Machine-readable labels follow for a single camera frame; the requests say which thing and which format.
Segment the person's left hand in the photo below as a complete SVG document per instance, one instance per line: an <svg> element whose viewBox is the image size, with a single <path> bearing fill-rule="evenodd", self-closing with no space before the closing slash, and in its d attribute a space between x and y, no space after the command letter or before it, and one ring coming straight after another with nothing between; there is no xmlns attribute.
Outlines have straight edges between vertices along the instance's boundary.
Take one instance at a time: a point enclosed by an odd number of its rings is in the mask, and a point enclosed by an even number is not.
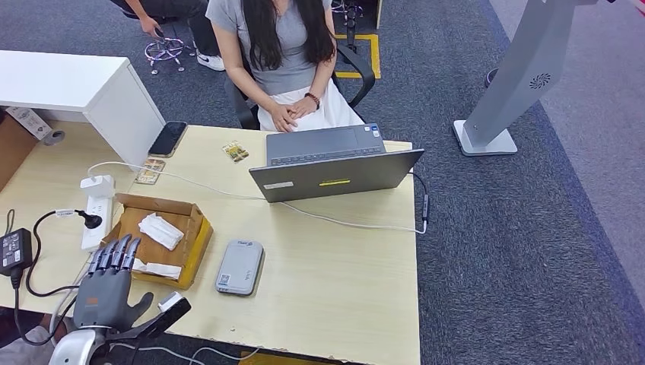
<svg viewBox="0 0 645 365"><path fill-rule="evenodd" d="M319 104L315 98L305 96L304 98L293 103L290 108L292 119L299 119L303 116L314 113L318 110Z"/></svg>

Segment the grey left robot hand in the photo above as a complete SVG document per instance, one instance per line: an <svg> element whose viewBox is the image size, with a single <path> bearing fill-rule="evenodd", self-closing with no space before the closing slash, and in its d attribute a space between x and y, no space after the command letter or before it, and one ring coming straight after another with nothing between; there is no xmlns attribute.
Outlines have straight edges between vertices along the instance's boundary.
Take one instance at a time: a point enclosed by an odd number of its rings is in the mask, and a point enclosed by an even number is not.
<svg viewBox="0 0 645 365"><path fill-rule="evenodd" d="M101 327L126 332L150 308L151 292L128 304L132 268L141 242L127 234L111 240L93 255L76 297L73 321L77 328Z"/></svg>

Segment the person's right hand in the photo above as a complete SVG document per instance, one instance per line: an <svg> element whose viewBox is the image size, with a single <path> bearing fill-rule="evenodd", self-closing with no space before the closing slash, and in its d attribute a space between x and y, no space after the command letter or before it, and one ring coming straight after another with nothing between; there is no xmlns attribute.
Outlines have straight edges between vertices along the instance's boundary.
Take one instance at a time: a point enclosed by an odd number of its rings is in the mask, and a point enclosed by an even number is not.
<svg viewBox="0 0 645 365"><path fill-rule="evenodd" d="M297 123L292 118L294 106L289 104L273 103L269 108L273 124L278 132L292 132Z"/></svg>

